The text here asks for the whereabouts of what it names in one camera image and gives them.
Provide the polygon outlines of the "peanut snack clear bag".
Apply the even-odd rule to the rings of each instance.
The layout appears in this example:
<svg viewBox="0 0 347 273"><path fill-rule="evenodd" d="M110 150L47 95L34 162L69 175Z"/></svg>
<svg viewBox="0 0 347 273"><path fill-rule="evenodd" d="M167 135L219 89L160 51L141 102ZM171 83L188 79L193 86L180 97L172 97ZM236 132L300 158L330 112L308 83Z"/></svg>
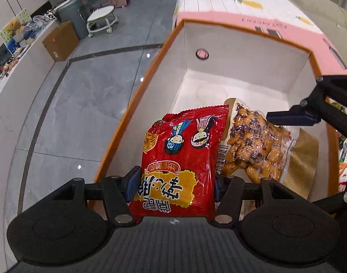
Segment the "peanut snack clear bag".
<svg viewBox="0 0 347 273"><path fill-rule="evenodd" d="M229 114L218 150L217 172L259 183L264 177L278 181L295 139L287 128L267 121L241 100L226 99Z"/></svg>

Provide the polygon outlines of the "white gluten snack bag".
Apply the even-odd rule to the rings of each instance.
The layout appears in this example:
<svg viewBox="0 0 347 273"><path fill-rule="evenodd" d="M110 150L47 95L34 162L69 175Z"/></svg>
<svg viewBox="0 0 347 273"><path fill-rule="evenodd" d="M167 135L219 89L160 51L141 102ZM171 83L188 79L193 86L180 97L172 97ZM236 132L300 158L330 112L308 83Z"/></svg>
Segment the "white gluten snack bag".
<svg viewBox="0 0 347 273"><path fill-rule="evenodd" d="M336 131L339 143L339 183L338 191L343 192L347 184L347 138Z"/></svg>

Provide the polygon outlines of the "red noodle snack bag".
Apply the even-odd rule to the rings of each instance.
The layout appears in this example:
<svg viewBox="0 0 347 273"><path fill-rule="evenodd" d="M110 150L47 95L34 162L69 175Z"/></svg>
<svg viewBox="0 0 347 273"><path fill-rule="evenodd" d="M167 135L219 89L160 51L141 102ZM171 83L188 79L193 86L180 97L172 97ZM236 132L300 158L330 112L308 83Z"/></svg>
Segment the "red noodle snack bag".
<svg viewBox="0 0 347 273"><path fill-rule="evenodd" d="M129 204L137 222L153 217L206 217L215 213L218 148L228 105L166 114L147 131L140 186Z"/></svg>

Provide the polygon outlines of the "beige sofa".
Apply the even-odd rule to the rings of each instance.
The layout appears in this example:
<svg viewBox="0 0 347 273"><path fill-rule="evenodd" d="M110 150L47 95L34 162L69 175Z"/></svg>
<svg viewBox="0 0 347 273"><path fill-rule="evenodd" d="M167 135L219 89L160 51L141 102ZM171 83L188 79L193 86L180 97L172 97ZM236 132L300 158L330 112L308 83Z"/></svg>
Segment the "beige sofa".
<svg viewBox="0 0 347 273"><path fill-rule="evenodd" d="M347 55L347 10L330 0L291 0Z"/></svg>

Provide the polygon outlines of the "lemon pattern tablecloth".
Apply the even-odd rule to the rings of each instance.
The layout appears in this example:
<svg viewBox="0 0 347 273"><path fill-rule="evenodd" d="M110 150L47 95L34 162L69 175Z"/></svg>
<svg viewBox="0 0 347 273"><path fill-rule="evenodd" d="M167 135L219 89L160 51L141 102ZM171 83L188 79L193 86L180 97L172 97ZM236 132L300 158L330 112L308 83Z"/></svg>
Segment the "lemon pattern tablecloth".
<svg viewBox="0 0 347 273"><path fill-rule="evenodd" d="M184 18L232 24L236 18L253 23L258 31L273 27L276 31L288 26L324 36L329 51L347 70L347 55L342 56L321 29L291 0L177 0L172 18L176 27Z"/></svg>

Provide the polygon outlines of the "orange cardboard box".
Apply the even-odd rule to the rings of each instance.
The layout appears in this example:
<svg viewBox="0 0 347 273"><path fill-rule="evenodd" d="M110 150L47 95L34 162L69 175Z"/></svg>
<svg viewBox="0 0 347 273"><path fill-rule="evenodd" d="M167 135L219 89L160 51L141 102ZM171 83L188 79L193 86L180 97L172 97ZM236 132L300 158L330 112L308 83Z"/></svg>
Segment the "orange cardboard box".
<svg viewBox="0 0 347 273"><path fill-rule="evenodd" d="M317 77L342 72L333 45L319 33L293 26L260 33L251 25L182 20L136 91L97 178L137 165L146 131L165 113L231 97L262 113L287 110L310 94Z"/></svg>

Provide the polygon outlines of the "white TV console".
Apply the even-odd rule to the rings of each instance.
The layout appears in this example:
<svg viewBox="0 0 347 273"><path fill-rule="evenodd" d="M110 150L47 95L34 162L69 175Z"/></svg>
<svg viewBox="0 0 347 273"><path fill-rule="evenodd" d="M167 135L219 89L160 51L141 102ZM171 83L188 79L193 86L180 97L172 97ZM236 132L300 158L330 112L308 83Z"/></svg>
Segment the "white TV console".
<svg viewBox="0 0 347 273"><path fill-rule="evenodd" d="M43 40L59 23L54 20L0 80L0 272L6 270L4 206L8 176L22 126L40 86L55 63Z"/></svg>

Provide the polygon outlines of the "brown cardboard carton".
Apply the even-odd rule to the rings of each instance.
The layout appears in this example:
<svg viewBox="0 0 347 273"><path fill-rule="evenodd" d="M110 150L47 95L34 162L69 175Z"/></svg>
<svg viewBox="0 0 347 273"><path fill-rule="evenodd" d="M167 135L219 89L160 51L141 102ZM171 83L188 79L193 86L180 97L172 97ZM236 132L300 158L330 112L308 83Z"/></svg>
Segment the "brown cardboard carton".
<svg viewBox="0 0 347 273"><path fill-rule="evenodd" d="M56 27L43 40L43 45L55 62L65 61L79 44L71 21L65 21Z"/></svg>

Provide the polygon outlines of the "white round rolling stool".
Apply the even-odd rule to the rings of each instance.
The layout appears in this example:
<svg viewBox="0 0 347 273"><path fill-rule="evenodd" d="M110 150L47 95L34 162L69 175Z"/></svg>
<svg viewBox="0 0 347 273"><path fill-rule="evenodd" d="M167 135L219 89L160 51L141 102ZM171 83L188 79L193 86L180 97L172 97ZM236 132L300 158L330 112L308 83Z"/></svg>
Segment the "white round rolling stool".
<svg viewBox="0 0 347 273"><path fill-rule="evenodd" d="M96 9L87 19L88 37L92 38L95 33L106 31L112 33L113 25L119 22L118 17L114 14L114 6L105 6Z"/></svg>

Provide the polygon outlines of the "grey trash bin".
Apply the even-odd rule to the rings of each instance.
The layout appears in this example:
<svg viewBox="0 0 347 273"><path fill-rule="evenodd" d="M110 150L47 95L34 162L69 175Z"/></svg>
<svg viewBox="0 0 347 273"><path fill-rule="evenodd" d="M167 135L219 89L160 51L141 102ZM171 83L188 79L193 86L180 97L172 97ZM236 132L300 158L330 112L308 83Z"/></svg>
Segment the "grey trash bin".
<svg viewBox="0 0 347 273"><path fill-rule="evenodd" d="M79 40L88 36L87 21L80 13L85 5L82 0L67 0L55 8L55 16L60 22L71 21Z"/></svg>

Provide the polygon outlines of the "teddy bear photo card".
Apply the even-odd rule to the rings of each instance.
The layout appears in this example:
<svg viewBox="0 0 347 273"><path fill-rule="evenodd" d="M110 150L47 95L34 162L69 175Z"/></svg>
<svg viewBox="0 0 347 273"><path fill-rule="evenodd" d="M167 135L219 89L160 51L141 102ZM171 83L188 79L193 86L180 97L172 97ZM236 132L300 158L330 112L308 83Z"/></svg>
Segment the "teddy bear photo card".
<svg viewBox="0 0 347 273"><path fill-rule="evenodd" d="M1 30L0 37L5 44L7 44L10 39L19 33L19 29L22 26L26 26L31 20L31 16L26 9L20 11L10 22L8 22Z"/></svg>

